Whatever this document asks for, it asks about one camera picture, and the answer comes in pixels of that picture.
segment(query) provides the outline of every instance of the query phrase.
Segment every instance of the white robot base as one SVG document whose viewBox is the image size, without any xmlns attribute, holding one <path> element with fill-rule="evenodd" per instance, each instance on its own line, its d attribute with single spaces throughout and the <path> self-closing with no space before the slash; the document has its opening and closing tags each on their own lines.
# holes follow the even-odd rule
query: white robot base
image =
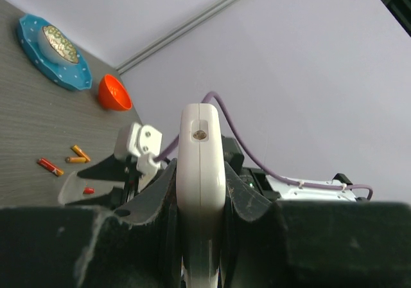
<svg viewBox="0 0 411 288">
<path fill-rule="evenodd" d="M 182 112 L 177 165 L 177 205 L 182 223 L 187 288 L 217 288 L 225 169 L 217 109 L 206 103 Z"/>
</svg>

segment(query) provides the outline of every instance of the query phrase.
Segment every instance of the white mount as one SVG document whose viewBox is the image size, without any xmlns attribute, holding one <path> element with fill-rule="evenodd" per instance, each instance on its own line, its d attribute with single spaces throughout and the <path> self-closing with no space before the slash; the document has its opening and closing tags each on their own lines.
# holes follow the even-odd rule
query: white mount
<svg viewBox="0 0 411 288">
<path fill-rule="evenodd" d="M 188 105 L 182 112 L 177 205 L 187 288 L 217 288 L 225 204 L 225 169 L 217 109 Z"/>
<path fill-rule="evenodd" d="M 328 186 L 342 186 L 342 183 L 338 180 L 330 181 L 312 181 L 301 180 L 287 177 L 292 181 L 304 181 L 305 183 L 315 183 L 319 185 Z M 290 186 L 286 183 L 280 182 L 271 176 L 267 176 L 267 181 L 273 191 L 279 192 L 281 198 L 278 200 L 314 200 L 314 201 L 356 201 L 355 194 L 350 190 L 323 190 L 318 188 L 308 188 L 298 186 Z"/>
<path fill-rule="evenodd" d="M 123 127 L 117 136 L 114 157 L 125 161 L 128 156 L 137 161 L 137 170 L 143 173 L 139 180 L 138 192 L 143 190 L 155 177 L 161 164 L 153 158 L 160 154 L 162 134 L 151 125 L 140 125 L 137 122 Z"/>
</svg>

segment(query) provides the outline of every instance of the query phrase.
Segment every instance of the orange bowl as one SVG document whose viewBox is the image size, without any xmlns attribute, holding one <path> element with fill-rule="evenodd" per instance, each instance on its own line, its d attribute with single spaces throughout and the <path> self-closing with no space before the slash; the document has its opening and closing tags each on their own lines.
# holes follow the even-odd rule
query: orange bowl
<svg viewBox="0 0 411 288">
<path fill-rule="evenodd" d="M 114 76 L 107 74 L 98 86 L 98 101 L 103 108 L 115 111 L 126 111 L 133 107 L 127 90 Z"/>
</svg>

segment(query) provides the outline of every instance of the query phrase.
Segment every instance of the white plastic bracket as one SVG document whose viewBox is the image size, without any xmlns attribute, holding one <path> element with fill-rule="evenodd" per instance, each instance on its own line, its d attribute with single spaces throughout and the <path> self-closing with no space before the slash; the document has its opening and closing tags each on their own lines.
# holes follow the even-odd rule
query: white plastic bracket
<svg viewBox="0 0 411 288">
<path fill-rule="evenodd" d="M 153 153 L 146 153 L 139 157 L 137 160 L 137 171 L 143 173 L 139 180 L 139 186 L 137 192 L 140 193 L 146 188 L 148 183 L 155 177 L 157 171 L 159 171 L 161 164 L 155 162 L 155 155 Z"/>
<path fill-rule="evenodd" d="M 114 147 L 114 157 L 125 161 L 128 156 L 132 156 L 136 161 L 138 157 L 147 153 L 158 156 L 161 150 L 161 140 L 161 132 L 151 125 L 131 123 L 120 129 Z"/>
<path fill-rule="evenodd" d="M 160 131 L 151 125 L 137 122 L 123 127 L 118 133 L 114 157 L 120 161 L 125 161 L 128 156 L 132 157 L 133 162 L 138 159 L 136 168 L 143 173 L 139 179 L 138 192 L 146 188 L 160 169 L 161 164 L 155 163 L 153 158 L 160 154 L 161 139 Z"/>
<path fill-rule="evenodd" d="M 305 179 L 295 179 L 286 177 L 289 180 L 297 181 L 298 186 L 290 186 L 278 181 L 271 176 L 267 176 L 267 181 L 273 191 L 280 194 L 278 200 L 310 200 L 310 201 L 356 201 L 356 196 L 351 190 L 346 190 L 347 185 L 338 180 L 315 181 Z M 315 183 L 319 185 L 335 186 L 339 190 L 323 190 L 320 188 L 304 187 L 306 183 Z"/>
</svg>

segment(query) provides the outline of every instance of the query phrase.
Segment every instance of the orange battery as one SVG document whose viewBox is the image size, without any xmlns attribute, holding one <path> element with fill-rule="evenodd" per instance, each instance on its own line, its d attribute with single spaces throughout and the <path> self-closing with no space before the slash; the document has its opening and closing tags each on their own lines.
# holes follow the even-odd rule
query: orange battery
<svg viewBox="0 0 411 288">
<path fill-rule="evenodd" d="M 83 150 L 78 147 L 78 145 L 73 145 L 71 147 L 71 150 L 73 150 L 78 156 L 85 158 L 85 162 L 90 161 L 90 157 L 86 153 L 84 153 Z"/>
<path fill-rule="evenodd" d="M 40 158 L 37 163 L 44 167 L 45 169 L 49 170 L 52 174 L 55 174 L 56 176 L 60 177 L 64 174 L 64 171 L 58 168 L 57 166 L 53 165 L 50 163 L 47 159 L 44 157 Z"/>
<path fill-rule="evenodd" d="M 66 163 L 85 163 L 87 160 L 84 157 L 66 157 Z"/>
</svg>

